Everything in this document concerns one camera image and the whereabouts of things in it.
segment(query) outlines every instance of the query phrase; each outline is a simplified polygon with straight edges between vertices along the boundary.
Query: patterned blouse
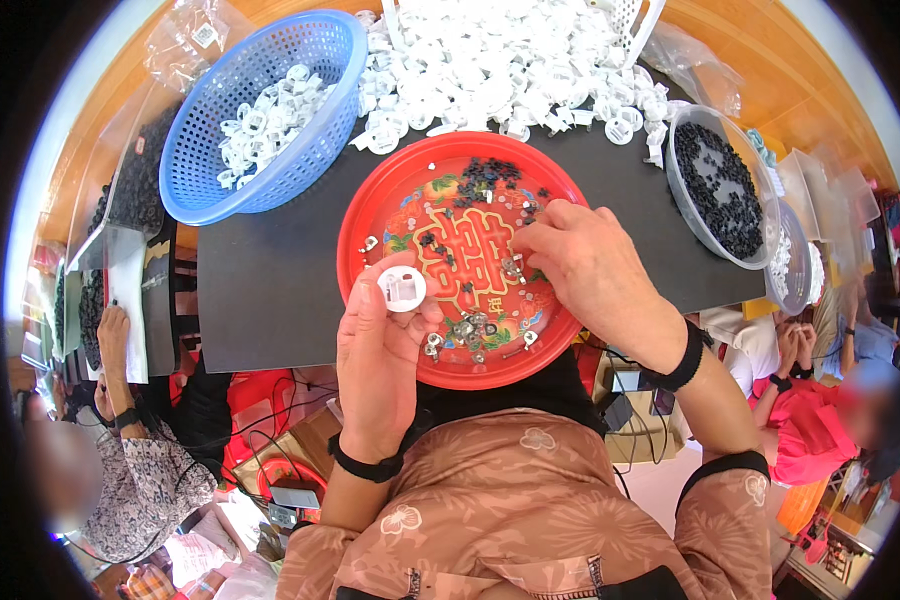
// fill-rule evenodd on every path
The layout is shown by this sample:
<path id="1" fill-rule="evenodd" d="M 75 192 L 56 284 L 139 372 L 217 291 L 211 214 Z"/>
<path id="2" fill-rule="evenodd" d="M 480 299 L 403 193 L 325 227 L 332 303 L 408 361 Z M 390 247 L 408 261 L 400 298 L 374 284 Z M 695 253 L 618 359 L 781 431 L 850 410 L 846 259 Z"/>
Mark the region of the patterned blouse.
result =
<path id="1" fill-rule="evenodd" d="M 99 558 L 127 563 L 147 557 L 213 498 L 213 475 L 194 462 L 166 423 L 155 438 L 120 439 L 108 432 L 96 449 L 103 490 L 79 531 Z"/>
<path id="2" fill-rule="evenodd" d="M 293 532 L 276 599 L 468 599 L 501 581 L 547 600 L 767 598 L 766 465 L 756 452 L 704 464 L 671 538 L 587 427 L 533 409 L 453 421 L 408 451 L 365 531 Z"/>

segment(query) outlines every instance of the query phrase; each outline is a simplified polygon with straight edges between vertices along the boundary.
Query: red plastic tray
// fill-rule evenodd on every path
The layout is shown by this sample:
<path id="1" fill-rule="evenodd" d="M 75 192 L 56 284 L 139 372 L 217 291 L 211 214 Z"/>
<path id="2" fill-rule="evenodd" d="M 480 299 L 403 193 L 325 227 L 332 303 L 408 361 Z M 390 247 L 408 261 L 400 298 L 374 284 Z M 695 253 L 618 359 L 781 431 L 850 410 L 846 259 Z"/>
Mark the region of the red plastic tray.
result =
<path id="1" fill-rule="evenodd" d="M 506 189 L 501 181 L 492 204 L 456 207 L 457 181 L 474 157 L 514 163 L 521 172 L 517 189 Z M 428 169 L 430 163 L 435 169 Z M 549 191 L 547 198 L 539 197 L 540 188 Z M 410 248 L 417 252 L 414 266 L 441 284 L 436 296 L 445 316 L 440 335 L 448 338 L 447 331 L 462 318 L 462 310 L 473 312 L 474 307 L 497 325 L 495 336 L 483 338 L 483 364 L 474 363 L 469 349 L 453 346 L 452 341 L 435 363 L 423 354 L 421 344 L 416 368 L 420 381 L 451 390 L 514 383 L 557 358 L 580 331 L 580 323 L 557 301 L 542 272 L 526 268 L 523 285 L 501 269 L 501 259 L 513 254 L 510 241 L 522 227 L 521 211 L 528 198 L 544 207 L 553 198 L 587 206 L 570 176 L 541 151 L 504 135 L 478 131 L 411 144 L 385 160 L 357 190 L 336 246 L 336 279 L 344 301 L 365 264 Z M 444 215 L 448 208 L 453 210 L 452 222 Z M 427 233 L 434 234 L 437 244 L 421 247 L 420 236 Z M 369 235 L 380 243 L 367 253 L 359 252 Z M 454 255 L 454 266 L 433 250 L 438 244 Z M 473 292 L 463 291 L 468 282 L 474 284 Z M 520 351 L 526 330 L 539 337 L 529 350 Z"/>

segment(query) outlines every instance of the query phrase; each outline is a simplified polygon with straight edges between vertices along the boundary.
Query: gold chinese character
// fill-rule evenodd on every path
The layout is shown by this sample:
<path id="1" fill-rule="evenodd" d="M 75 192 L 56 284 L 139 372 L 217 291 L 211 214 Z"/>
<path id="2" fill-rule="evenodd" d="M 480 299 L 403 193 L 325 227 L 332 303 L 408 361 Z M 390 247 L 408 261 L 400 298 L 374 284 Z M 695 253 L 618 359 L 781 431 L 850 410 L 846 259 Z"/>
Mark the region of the gold chinese character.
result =
<path id="1" fill-rule="evenodd" d="M 501 314 L 504 312 L 504 298 L 502 297 L 489 297 L 486 299 L 486 311 L 496 314 Z"/>

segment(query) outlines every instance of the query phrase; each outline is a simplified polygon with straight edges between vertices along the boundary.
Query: label sticker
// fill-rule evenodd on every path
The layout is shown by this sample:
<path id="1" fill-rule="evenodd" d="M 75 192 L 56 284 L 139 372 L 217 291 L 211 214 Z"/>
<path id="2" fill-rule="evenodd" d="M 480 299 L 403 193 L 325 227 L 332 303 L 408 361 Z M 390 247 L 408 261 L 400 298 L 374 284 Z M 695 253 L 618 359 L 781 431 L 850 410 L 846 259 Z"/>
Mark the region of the label sticker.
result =
<path id="1" fill-rule="evenodd" d="M 203 23 L 190 37 L 200 48 L 206 49 L 211 43 L 217 41 L 217 30 L 210 23 Z"/>

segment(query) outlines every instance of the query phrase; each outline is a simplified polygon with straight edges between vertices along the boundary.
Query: brown floral jacket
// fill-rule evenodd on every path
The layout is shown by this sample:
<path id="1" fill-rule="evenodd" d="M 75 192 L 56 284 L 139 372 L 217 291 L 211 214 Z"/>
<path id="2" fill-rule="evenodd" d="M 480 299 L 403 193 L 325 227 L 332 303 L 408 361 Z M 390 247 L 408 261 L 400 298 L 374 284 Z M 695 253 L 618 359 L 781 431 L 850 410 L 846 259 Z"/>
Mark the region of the brown floral jacket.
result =
<path id="1" fill-rule="evenodd" d="M 532 409 L 447 423 L 408 451 L 365 531 L 290 536 L 276 598 L 466 599 L 502 580 L 544 599 L 626 585 L 633 597 L 767 598 L 766 462 L 724 459 L 684 488 L 672 539 L 619 491 L 587 427 Z"/>

